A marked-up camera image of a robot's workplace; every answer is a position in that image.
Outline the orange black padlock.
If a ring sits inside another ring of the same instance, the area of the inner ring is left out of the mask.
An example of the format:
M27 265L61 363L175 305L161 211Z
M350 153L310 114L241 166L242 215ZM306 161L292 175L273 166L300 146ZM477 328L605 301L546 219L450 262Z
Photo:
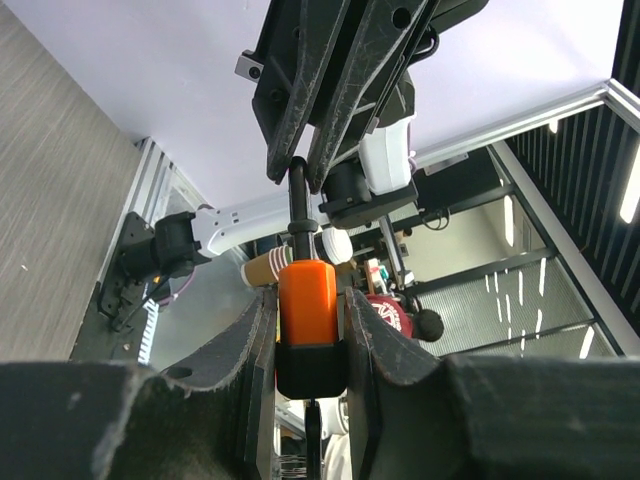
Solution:
M339 335L335 269L311 258L318 224L311 217L303 158L292 160L288 182L288 231L296 261L279 278L277 387L282 395L294 400L336 397L347 383L346 346Z

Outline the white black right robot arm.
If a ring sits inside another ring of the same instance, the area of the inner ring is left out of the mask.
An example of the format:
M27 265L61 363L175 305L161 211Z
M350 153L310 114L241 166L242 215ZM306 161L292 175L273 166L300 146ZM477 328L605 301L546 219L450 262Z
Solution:
M130 280L179 278L247 241L322 223L354 228L417 196L410 172L416 115L409 69L480 1L274 1L237 73L256 85L252 109L267 175L283 194L234 209L203 206L126 235L114 262Z

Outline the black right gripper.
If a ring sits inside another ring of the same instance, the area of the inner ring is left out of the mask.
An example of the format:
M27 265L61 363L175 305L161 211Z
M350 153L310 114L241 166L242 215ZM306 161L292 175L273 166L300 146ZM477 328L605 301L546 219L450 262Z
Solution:
M431 56L439 36L479 13L483 1L272 1L248 78L267 144L266 174L282 182L306 126L309 189L357 149L408 67Z

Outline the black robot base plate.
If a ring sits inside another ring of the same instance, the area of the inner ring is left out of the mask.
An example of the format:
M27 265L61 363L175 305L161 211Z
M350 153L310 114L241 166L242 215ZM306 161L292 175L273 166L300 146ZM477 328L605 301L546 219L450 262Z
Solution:
M146 284L126 276L120 260L130 247L151 239L153 231L135 212L125 215L104 275L94 287L75 344L72 361L140 361L148 312L140 305Z

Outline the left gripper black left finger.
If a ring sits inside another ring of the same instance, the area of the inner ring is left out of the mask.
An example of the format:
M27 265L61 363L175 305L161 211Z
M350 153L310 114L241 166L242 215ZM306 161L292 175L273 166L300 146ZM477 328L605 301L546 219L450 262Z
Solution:
M129 362L1 367L5 479L267 479L277 300L156 372Z

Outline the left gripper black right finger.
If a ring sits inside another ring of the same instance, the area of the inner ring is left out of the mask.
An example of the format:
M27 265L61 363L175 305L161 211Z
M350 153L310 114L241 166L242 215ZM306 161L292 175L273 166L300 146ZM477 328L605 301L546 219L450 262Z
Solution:
M345 296L357 479L635 479L635 359L435 358Z

